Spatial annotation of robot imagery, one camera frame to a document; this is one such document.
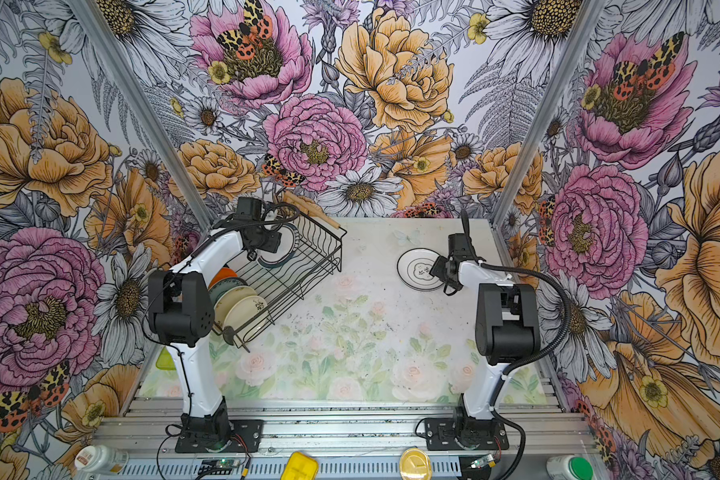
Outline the white green rimmed plate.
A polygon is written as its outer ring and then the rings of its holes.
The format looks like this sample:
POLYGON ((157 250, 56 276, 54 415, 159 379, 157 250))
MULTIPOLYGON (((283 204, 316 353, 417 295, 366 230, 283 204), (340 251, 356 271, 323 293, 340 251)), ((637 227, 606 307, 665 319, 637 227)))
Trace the white green rimmed plate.
POLYGON ((444 282, 431 273, 440 255, 431 249, 414 248, 397 260, 396 270, 403 284, 413 290, 427 292, 441 288, 444 282))

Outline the green red rimmed plate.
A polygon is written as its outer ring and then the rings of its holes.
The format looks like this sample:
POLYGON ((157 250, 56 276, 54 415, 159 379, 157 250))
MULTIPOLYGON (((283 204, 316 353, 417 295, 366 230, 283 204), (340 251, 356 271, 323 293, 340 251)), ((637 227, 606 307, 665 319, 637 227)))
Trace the green red rimmed plate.
POLYGON ((258 263, 265 268, 279 268, 290 261, 297 252, 300 243, 300 234, 293 224, 286 224, 279 233, 281 234, 280 245, 276 252, 261 251, 258 256, 258 263))

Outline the black wire dish rack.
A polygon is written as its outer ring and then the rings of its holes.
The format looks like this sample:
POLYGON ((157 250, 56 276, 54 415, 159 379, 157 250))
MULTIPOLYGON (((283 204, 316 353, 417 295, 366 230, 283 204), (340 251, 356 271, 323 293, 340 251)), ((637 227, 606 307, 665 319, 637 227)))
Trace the black wire dish rack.
MULTIPOLYGON (((216 221, 209 235, 215 229, 230 226, 235 221, 233 215, 216 221)), ((243 338, 222 331, 222 325, 214 321, 211 333, 220 335, 227 344, 238 348, 247 348, 252 340, 273 325, 276 319, 304 298, 321 280, 342 267, 342 240, 347 232, 333 219, 316 221, 301 212, 295 203, 264 202, 261 221, 267 222, 270 229, 278 231, 286 224, 295 225, 300 234, 300 243, 294 257, 279 268, 261 266, 258 263, 261 251, 253 255, 242 252, 223 266, 234 270, 268 304, 267 318, 259 320, 256 327, 243 338)))

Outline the cream bowl plate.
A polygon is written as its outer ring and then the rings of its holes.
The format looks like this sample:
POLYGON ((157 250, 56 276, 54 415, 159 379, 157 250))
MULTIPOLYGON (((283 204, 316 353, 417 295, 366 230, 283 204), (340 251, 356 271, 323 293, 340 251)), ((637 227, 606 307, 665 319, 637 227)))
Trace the cream bowl plate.
POLYGON ((228 331, 243 338, 251 332, 256 323, 267 318, 268 304, 258 295, 251 295, 238 301, 226 315, 222 324, 222 331, 228 331))

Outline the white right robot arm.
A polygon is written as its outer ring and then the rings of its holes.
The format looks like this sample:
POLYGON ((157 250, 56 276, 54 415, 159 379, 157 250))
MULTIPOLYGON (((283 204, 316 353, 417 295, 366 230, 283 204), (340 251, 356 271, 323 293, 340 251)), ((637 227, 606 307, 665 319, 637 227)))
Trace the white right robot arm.
POLYGON ((510 377, 509 367, 531 360, 541 350, 535 291, 514 282, 509 268, 483 260, 439 256, 431 274, 447 289, 476 293, 474 342, 482 359, 456 408, 455 440, 466 449, 499 447, 496 436, 502 422, 497 403, 510 377))

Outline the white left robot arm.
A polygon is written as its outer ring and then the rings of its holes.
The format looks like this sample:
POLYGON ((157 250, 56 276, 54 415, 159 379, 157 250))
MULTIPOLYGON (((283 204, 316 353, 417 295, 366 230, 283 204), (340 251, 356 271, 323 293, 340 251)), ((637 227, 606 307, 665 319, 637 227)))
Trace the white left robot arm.
POLYGON ((281 234, 265 221, 234 221, 213 230, 169 270, 148 277, 148 327, 170 350, 183 393, 179 453, 222 452, 234 442, 210 355, 209 335, 215 321, 210 283, 240 253, 275 253, 280 242, 281 234))

